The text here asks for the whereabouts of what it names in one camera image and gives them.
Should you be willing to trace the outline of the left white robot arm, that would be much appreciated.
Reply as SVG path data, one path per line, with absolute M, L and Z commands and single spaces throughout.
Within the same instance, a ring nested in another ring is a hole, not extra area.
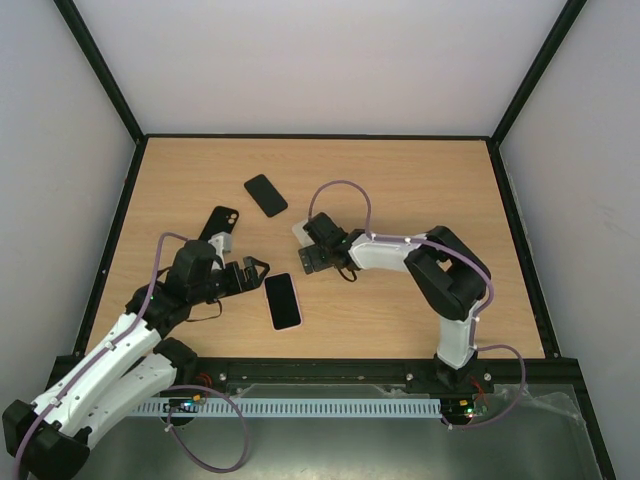
M 105 337 L 30 403 L 2 414 L 12 475 L 71 479 L 104 434 L 140 403 L 166 390 L 191 390 L 197 354 L 171 331 L 200 304 L 260 287 L 268 263 L 252 256 L 225 262 L 229 237 L 184 240 L 167 268 L 153 266 Z

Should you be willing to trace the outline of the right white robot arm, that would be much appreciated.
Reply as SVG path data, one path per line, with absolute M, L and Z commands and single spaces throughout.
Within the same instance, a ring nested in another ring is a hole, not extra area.
M 292 227 L 307 274 L 330 267 L 341 275 L 364 270 L 408 273 L 439 316 L 433 377 L 445 390 L 469 392 L 477 376 L 475 334 L 479 314 L 492 302 L 491 273 L 449 228 L 436 226 L 415 236 L 343 230 L 325 213 Z

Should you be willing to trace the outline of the beige phone case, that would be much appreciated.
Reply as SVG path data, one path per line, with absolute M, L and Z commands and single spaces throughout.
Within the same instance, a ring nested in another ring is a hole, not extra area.
M 308 233 L 304 230 L 304 226 L 306 224 L 307 224 L 307 220 L 304 219 L 292 226 L 292 233 L 294 234 L 295 238 L 298 240 L 302 248 L 306 248 L 314 244 L 314 241 L 311 239 Z

